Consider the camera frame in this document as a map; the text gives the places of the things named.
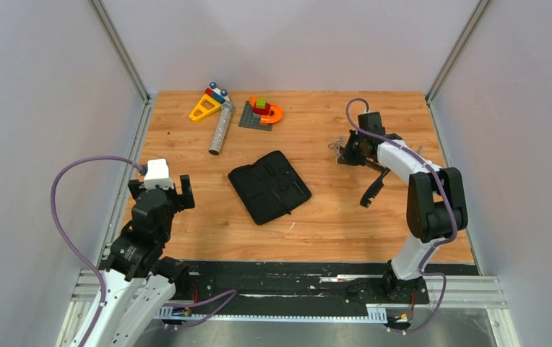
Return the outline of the black zip tool case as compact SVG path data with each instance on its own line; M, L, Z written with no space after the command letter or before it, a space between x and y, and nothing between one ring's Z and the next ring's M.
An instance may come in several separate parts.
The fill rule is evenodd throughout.
M279 150L250 165L234 168L228 180L258 226L290 214L312 197L310 189Z

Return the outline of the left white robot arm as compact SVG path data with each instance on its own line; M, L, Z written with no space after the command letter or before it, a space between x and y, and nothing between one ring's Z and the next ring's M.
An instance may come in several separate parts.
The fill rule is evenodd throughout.
M195 206L190 178L131 180L131 219L99 265L102 283L72 346L133 346L164 303L191 289L189 267L163 254L174 215Z

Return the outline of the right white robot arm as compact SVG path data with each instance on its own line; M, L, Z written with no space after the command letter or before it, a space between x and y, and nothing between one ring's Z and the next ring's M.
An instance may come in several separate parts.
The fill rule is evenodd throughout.
M340 147L339 164L368 166L380 176L364 193L360 204L368 207L394 173L407 184L406 223L410 234L383 276L382 291L390 301L402 301L423 278L426 263L443 244L451 242L467 226L462 175L456 168L442 168L413 151L391 134L387 137L350 131Z

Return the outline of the silver thinning scissors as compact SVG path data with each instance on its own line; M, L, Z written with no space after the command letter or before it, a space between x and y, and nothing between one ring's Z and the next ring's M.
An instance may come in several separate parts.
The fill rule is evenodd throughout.
M339 165L344 165L345 161L342 159L343 155L343 137L339 136L334 142L328 144L328 148L334 153L335 163Z

